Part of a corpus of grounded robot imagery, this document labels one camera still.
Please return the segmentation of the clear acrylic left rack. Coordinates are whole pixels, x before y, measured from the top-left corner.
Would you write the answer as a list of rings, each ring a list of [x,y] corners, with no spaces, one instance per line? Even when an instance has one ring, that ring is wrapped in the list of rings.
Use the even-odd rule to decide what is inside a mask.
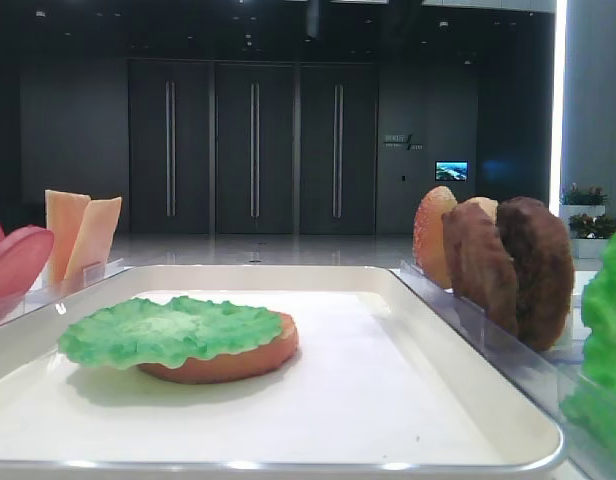
[[[33,283],[33,288],[25,293],[17,293],[0,298],[0,325],[11,322],[26,313],[52,303],[61,302],[63,298],[78,293],[102,280],[125,270],[125,260],[115,259],[107,264],[86,267],[80,274],[59,284],[41,284],[41,276]]]

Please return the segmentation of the right dark door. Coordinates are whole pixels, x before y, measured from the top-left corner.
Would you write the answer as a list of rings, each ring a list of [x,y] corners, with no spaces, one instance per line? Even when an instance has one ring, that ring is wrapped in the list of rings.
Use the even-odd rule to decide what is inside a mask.
[[[375,228],[377,72],[370,65],[304,65],[300,232]]]

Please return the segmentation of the white rectangular tray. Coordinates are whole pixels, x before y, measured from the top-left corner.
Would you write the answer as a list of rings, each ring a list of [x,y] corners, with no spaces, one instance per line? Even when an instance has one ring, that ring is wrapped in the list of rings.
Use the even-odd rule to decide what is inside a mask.
[[[261,377],[179,385],[56,350],[99,308],[178,295],[288,313],[299,352]],[[0,326],[0,479],[542,479],[565,450],[386,269],[136,267]]]

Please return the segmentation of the brown meat patty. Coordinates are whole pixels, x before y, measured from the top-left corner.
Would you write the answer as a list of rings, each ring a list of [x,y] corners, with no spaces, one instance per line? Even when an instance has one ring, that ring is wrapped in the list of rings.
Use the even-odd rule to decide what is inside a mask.
[[[451,287],[484,310],[486,317],[516,336],[517,276],[497,226],[476,202],[442,215],[443,245]]]
[[[531,349],[550,349],[562,334],[571,307],[574,263],[561,219],[530,197],[499,204],[496,225],[517,275],[518,339]]]

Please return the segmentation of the white planter with flowers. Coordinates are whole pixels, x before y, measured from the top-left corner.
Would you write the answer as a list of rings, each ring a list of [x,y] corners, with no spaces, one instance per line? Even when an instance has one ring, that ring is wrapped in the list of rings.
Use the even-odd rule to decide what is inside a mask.
[[[566,224],[576,259],[600,259],[616,232],[616,217],[606,213],[608,196],[600,186],[573,183],[561,195],[560,218]]]

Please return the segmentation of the left dark door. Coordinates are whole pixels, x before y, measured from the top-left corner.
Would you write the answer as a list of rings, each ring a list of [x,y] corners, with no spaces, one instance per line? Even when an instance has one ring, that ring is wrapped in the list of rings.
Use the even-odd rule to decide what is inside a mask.
[[[129,63],[132,232],[209,232],[209,112],[206,64]]]

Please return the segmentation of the green lettuce in right rack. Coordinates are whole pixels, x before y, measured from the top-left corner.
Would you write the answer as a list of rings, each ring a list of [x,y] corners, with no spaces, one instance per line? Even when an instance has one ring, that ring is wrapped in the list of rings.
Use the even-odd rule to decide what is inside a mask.
[[[583,288],[581,317],[591,329],[583,348],[586,380],[564,399],[562,411],[616,454],[616,232],[601,269]]]

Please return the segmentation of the small wall screen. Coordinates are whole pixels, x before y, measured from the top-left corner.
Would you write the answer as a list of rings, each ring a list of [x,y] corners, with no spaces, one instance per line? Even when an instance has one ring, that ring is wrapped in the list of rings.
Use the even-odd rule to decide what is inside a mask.
[[[461,181],[468,178],[468,163],[465,161],[437,161],[435,163],[436,181]]]

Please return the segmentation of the front orange cheese slice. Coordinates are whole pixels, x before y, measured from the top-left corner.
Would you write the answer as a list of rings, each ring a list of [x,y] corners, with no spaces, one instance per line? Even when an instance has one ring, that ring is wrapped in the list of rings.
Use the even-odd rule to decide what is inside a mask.
[[[91,200],[87,204],[66,268],[65,280],[82,273],[86,268],[107,263],[121,207],[121,197]]]

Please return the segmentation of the orange cheese slice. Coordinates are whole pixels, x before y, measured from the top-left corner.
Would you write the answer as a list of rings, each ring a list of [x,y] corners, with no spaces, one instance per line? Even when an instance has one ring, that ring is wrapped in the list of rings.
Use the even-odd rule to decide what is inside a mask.
[[[90,201],[89,195],[45,191],[46,228],[54,235],[47,267],[49,284],[56,285],[64,279],[84,211]]]
[[[66,268],[65,280],[82,273],[86,268],[107,263],[121,207],[121,197],[91,200],[87,204]]]

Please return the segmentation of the clear acrylic right rack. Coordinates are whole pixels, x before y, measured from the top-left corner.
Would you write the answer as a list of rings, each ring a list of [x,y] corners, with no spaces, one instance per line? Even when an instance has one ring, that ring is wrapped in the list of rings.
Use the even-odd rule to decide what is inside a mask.
[[[583,374],[582,340],[537,353],[403,261],[398,276],[515,387],[564,428],[571,461],[590,479],[616,479],[616,395]]]

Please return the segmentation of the bread slice on tray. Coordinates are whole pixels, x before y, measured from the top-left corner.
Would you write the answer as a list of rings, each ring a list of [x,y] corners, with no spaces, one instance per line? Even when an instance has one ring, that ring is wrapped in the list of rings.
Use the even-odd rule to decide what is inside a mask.
[[[142,372],[179,384],[213,384],[261,376],[279,369],[298,351],[299,334],[291,315],[280,313],[282,332],[270,343],[239,354],[220,354],[210,360],[188,358],[178,368],[157,363],[138,366]]]

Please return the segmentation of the dark door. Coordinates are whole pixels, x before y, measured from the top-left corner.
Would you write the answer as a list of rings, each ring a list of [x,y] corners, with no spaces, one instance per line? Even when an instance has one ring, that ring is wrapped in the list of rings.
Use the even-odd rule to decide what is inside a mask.
[[[292,232],[293,100],[289,65],[218,66],[218,233]]]
[[[129,63],[132,232],[209,232],[209,112],[206,64]]]
[[[375,228],[377,72],[370,65],[304,65],[300,232]]]

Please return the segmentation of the rear brown meat patty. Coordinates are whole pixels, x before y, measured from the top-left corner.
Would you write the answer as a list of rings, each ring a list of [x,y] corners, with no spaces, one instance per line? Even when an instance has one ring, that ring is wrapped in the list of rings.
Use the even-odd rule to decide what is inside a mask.
[[[517,275],[518,339],[531,349],[550,349],[562,334],[571,307],[574,263],[561,219],[530,197],[499,204],[496,225]]]

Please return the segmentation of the middle dark door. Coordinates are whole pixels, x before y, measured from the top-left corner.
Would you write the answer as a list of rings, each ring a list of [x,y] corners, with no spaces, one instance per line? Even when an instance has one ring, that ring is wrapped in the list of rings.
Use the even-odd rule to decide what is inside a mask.
[[[292,232],[293,100],[289,65],[218,66],[218,233]]]

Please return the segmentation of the rear orange cheese slice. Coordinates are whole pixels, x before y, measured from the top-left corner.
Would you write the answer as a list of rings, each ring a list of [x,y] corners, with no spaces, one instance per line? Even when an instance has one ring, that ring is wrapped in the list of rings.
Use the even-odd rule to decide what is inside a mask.
[[[46,228],[54,235],[47,267],[49,284],[56,285],[64,279],[84,211],[90,201],[89,195],[45,191]]]

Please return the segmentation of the front brown meat patty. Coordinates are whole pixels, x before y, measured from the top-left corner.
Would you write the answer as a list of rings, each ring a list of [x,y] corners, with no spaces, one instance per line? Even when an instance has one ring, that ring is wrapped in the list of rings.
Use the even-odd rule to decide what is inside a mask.
[[[497,226],[476,202],[442,215],[443,245],[451,287],[484,310],[486,317],[516,336],[517,276]]]

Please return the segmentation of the green lettuce leaf on bread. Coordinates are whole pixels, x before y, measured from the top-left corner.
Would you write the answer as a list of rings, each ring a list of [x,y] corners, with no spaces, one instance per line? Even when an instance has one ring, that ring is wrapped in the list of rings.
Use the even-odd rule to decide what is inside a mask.
[[[207,361],[253,351],[282,332],[281,315],[264,307],[189,296],[165,304],[134,298],[69,325],[58,339],[58,351],[86,367],[156,363],[178,368],[190,358]]]

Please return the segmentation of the sesame bun top slice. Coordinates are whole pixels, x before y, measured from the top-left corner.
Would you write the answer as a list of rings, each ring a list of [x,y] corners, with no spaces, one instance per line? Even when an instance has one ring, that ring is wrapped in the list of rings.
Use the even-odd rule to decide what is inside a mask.
[[[421,200],[414,217],[413,255],[416,264],[441,288],[451,287],[443,245],[442,215],[458,204],[452,191],[437,186]]]

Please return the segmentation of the front red tomato slice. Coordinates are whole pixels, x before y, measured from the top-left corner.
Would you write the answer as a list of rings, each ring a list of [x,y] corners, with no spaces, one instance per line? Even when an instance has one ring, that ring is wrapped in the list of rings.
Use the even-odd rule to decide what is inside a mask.
[[[0,241],[0,300],[25,294],[46,265],[54,234],[41,227],[21,227]]]

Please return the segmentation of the clear acrylic rack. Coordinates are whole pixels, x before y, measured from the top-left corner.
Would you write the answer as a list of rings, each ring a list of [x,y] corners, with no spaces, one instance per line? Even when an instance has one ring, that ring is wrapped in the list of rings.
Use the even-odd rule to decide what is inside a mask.
[[[537,353],[403,261],[398,276],[515,387],[564,428],[571,461],[590,479],[616,479],[616,395],[583,374],[582,340]]]
[[[52,303],[61,302],[63,298],[78,293],[102,280],[125,270],[125,260],[115,259],[107,264],[86,267],[80,274],[59,284],[41,284],[41,276],[33,283],[33,288],[25,293],[17,293],[0,298],[0,325],[11,322],[26,313]]]

